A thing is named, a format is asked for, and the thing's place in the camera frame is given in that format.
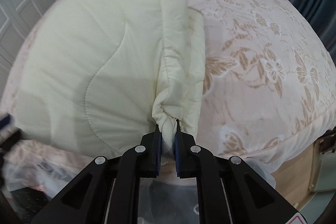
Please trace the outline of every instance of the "silver bolt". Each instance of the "silver bolt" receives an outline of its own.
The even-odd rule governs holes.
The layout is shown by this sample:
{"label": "silver bolt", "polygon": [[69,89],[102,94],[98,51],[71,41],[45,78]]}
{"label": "silver bolt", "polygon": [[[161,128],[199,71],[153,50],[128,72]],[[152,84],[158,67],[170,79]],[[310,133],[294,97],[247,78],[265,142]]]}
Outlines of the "silver bolt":
{"label": "silver bolt", "polygon": [[190,151],[194,152],[194,153],[198,153],[201,151],[201,148],[198,145],[194,145],[192,147],[190,147]]}
{"label": "silver bolt", "polygon": [[145,150],[146,150],[146,147],[144,147],[143,145],[138,145],[138,146],[135,148],[135,152],[137,152],[137,153],[145,152]]}
{"label": "silver bolt", "polygon": [[94,160],[94,162],[96,164],[103,164],[105,162],[105,158],[104,157],[98,157]]}
{"label": "silver bolt", "polygon": [[232,158],[231,158],[231,162],[232,162],[233,164],[240,164],[240,163],[242,162],[242,160],[241,160],[241,158],[239,158],[239,157],[232,157]]}

